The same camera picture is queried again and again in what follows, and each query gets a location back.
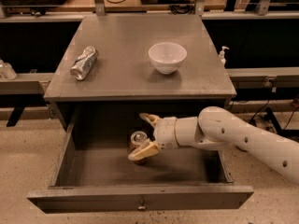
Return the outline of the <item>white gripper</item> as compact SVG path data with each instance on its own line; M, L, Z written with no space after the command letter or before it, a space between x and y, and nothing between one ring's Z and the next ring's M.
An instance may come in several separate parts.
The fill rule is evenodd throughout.
M129 155L130 161L140 161L157 155L161 149L194 147L200 140L200 129L197 117L163 118L148 113L140 113L139 117L154 128L155 141L147 139Z

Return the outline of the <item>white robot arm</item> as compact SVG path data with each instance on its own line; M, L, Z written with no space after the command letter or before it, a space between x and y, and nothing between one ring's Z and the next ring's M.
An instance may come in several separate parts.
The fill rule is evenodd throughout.
M141 113L139 117L151 125L153 137L128 155L130 161L139 161L169 148L217 150L233 144L299 183L297 142L252 126L223 108L209 106L198 116L187 118L160 118L148 113Z

